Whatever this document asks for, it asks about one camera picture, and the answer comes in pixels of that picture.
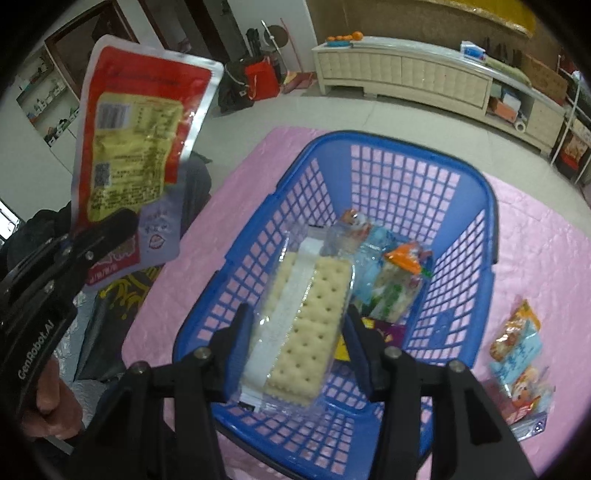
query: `finger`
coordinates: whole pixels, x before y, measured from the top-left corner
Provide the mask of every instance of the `finger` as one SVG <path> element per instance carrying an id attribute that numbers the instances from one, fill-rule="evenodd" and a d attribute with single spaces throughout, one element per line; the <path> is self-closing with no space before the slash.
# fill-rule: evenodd
<path id="1" fill-rule="evenodd" d="M 50 426 L 41 415 L 32 410 L 25 410 L 22 415 L 21 428 L 30 438 L 41 438 L 50 435 Z"/>
<path id="2" fill-rule="evenodd" d="M 60 364 L 51 356 L 37 383 L 37 409 L 47 415 L 60 404 Z"/>
<path id="3" fill-rule="evenodd" d="M 76 400 L 72 390 L 59 380 L 60 404 L 46 417 L 50 435 L 59 439 L 68 439 L 76 435 L 82 428 L 82 407 Z"/>

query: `tiled floor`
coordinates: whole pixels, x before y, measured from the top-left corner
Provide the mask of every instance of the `tiled floor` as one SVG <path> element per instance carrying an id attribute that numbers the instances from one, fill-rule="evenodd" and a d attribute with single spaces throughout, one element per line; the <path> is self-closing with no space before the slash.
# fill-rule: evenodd
<path id="1" fill-rule="evenodd" d="M 295 91 L 222 116 L 212 108 L 196 150 L 211 158 L 213 191 L 274 127 L 353 129 L 387 135 L 453 155 L 510 183 L 563 215 L 591 237 L 591 209 L 533 147 L 461 116 L 355 90 L 322 97 Z"/>

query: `qr code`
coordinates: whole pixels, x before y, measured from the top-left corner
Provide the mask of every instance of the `qr code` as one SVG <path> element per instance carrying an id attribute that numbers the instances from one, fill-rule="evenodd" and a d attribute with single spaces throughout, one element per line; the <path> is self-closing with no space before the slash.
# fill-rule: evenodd
<path id="1" fill-rule="evenodd" d="M 95 165 L 95 188 L 111 186 L 111 164 L 97 163 Z"/>

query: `red snack bag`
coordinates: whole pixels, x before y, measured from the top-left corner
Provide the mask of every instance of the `red snack bag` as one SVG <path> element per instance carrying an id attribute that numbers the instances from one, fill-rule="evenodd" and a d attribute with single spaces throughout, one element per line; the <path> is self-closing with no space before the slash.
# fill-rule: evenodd
<path id="1" fill-rule="evenodd" d="M 139 227 L 93 266 L 88 286 L 178 256 L 186 160 L 222 74 L 212 60 L 110 35 L 96 43 L 82 87 L 72 232 L 120 208 L 137 212 Z"/>

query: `blue plastic basket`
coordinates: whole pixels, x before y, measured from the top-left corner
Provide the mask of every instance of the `blue plastic basket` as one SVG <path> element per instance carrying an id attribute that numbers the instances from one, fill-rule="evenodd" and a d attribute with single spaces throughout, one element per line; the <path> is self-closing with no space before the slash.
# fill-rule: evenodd
<path id="1" fill-rule="evenodd" d="M 433 249 L 434 277 L 406 318 L 404 349 L 424 362 L 444 365 L 459 358 L 472 366 L 488 318 L 497 256 L 492 188 L 460 160 L 359 132 L 324 135 L 298 156 L 187 318 L 175 361 L 207 345 L 241 302 L 256 305 L 287 225 L 300 218 L 309 225 L 331 225 L 348 208 L 400 239 Z M 236 404 L 214 405 L 213 414 L 226 434 L 291 476 L 367 478 L 383 405 L 367 402 L 343 362 L 335 362 L 323 394 L 322 418 L 266 416 Z M 423 399 L 421 421 L 421 454 L 426 455 L 432 437 L 429 398 Z"/>

